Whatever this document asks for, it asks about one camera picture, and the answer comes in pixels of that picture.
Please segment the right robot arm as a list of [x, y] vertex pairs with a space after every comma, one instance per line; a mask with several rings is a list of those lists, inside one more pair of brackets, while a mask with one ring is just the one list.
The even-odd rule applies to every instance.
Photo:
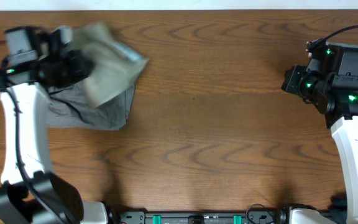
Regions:
[[309, 43], [308, 65], [285, 73], [282, 90], [323, 114], [336, 144], [346, 186], [346, 223], [358, 223], [358, 46]]

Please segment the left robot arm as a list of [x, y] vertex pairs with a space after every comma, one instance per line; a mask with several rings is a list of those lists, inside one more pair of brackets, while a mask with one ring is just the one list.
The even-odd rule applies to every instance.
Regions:
[[73, 32], [22, 26], [5, 31], [9, 55], [0, 65], [6, 126], [0, 219], [4, 223], [112, 223], [102, 202], [85, 202], [54, 171], [48, 145], [50, 87], [86, 78], [93, 64], [71, 47]]

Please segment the light khaki green pants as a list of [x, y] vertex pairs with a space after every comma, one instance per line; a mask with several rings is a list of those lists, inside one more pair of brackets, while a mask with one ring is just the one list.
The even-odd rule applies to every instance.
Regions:
[[89, 107], [97, 108], [132, 87], [149, 62], [134, 49], [116, 39], [104, 22], [73, 31], [71, 46], [94, 63], [83, 81]]

